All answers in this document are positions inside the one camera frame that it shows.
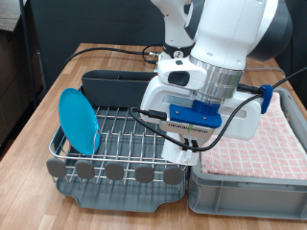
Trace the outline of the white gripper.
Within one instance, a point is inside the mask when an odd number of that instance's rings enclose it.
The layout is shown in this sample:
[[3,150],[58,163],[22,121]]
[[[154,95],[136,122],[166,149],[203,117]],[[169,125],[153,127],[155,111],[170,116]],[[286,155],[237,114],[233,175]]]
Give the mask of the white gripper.
[[[144,115],[176,138],[208,140],[224,136],[249,140],[258,128],[261,101],[237,90],[243,72],[224,69],[193,57],[164,59],[145,91],[140,108],[167,114],[161,121]],[[198,148],[197,140],[191,140]],[[182,150],[188,150],[184,138]]]

